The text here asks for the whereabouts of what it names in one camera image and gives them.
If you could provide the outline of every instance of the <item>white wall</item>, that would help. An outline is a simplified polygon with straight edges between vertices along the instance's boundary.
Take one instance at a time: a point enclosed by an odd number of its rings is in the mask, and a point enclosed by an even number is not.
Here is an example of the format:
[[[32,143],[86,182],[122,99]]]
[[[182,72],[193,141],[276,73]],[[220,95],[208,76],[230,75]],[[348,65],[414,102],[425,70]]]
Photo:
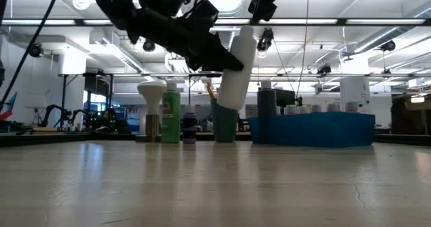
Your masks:
[[[113,100],[119,104],[145,104],[145,100],[141,95],[114,95]],[[339,95],[303,95],[303,104],[320,104],[323,110],[330,103],[340,103]],[[188,104],[189,96],[186,94],[181,95],[181,104]],[[208,95],[192,95],[192,104],[206,105],[209,104]],[[246,97],[245,104],[257,104],[257,95],[249,94]],[[388,127],[391,123],[391,95],[374,95],[370,97],[370,105],[372,114],[376,115],[376,123],[383,127]]]
[[[9,85],[13,74],[20,62],[24,49],[12,43],[9,43],[2,36],[1,61],[5,67],[5,81],[0,88],[0,96],[3,97],[7,86]],[[26,108],[31,104],[28,100],[28,94],[38,94],[45,96],[46,104],[61,105],[61,94],[63,87],[63,78],[59,77],[59,64],[51,63],[50,59],[39,58],[35,59],[28,56],[24,63],[20,74],[9,94],[9,100],[15,92],[18,92],[17,98],[13,107],[13,115],[8,121],[17,121],[21,123],[32,123],[34,112],[30,108]],[[84,79],[76,78],[67,87],[67,97],[65,99],[65,108],[72,110],[82,108],[82,94],[84,92]],[[49,127],[53,127],[59,119],[60,112],[53,110],[49,118]]]

